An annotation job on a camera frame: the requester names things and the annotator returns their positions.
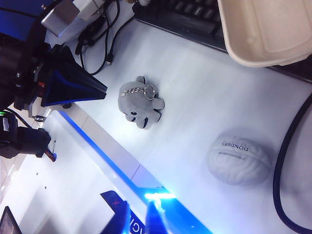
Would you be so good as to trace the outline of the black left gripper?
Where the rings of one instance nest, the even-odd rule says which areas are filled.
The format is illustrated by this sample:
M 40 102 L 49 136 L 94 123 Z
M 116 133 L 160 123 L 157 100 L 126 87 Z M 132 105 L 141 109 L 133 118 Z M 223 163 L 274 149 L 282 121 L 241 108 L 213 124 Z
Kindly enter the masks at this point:
M 51 50 L 45 41 L 0 34 L 1 111 L 11 104 L 28 110 L 38 97 L 42 107 L 105 99 L 106 91 L 106 85 L 75 61 L 69 47 Z

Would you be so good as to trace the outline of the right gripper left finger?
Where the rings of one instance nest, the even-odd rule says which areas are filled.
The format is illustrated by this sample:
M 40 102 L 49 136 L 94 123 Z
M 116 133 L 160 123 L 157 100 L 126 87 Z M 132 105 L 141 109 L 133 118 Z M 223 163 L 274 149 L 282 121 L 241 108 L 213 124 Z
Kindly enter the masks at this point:
M 124 201 L 104 228 L 105 234 L 128 234 L 130 229 L 131 211 Z

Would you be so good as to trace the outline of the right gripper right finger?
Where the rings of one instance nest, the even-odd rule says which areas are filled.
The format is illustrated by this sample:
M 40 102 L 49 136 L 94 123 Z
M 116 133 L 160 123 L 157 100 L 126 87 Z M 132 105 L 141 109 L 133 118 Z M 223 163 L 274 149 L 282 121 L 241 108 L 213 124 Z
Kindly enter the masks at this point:
M 168 227 L 165 218 L 165 211 L 161 205 L 155 201 L 151 201 L 147 207 L 146 214 L 147 234 L 168 234 Z

